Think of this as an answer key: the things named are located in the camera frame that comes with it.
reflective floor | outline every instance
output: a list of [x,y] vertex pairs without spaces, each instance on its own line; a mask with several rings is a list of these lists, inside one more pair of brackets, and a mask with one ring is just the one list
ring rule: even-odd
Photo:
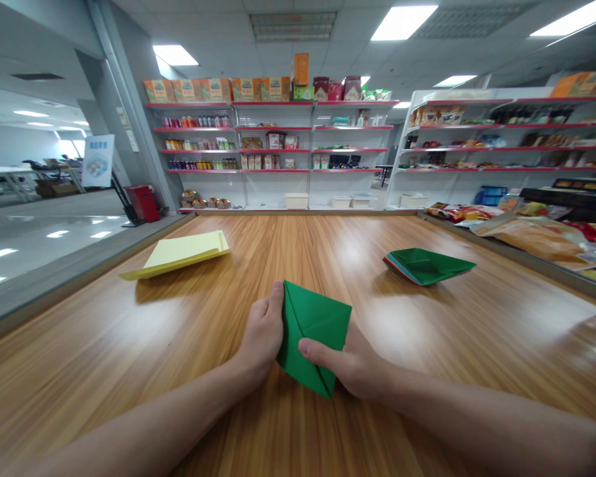
[[125,231],[121,216],[0,217],[0,283]]

desk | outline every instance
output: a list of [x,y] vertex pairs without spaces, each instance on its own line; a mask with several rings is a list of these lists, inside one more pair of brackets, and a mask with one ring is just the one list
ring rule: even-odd
[[[238,349],[274,280],[353,306],[388,360],[596,419],[596,302],[417,217],[197,217],[169,238],[222,229],[231,255],[139,282],[139,252],[0,341],[0,473],[57,450]],[[421,288],[381,261],[423,247],[477,263]],[[446,476],[482,468],[394,412],[331,401],[274,366],[174,475]]]

yellow paper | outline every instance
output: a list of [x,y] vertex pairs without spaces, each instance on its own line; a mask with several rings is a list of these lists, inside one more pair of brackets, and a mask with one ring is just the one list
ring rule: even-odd
[[121,274],[133,281],[157,276],[230,252],[223,231],[159,240],[141,270]]

standing sign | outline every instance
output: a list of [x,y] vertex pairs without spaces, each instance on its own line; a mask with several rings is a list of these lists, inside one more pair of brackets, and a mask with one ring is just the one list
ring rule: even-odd
[[110,187],[113,173],[115,135],[86,138],[81,184],[84,187]]

green origami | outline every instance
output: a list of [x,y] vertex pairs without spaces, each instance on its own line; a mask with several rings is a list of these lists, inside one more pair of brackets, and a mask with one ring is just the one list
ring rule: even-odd
[[336,376],[328,369],[307,361],[298,349],[298,342],[302,338],[311,338],[342,351],[351,309],[345,303],[285,280],[283,344],[276,360],[292,378],[327,399],[333,395]]

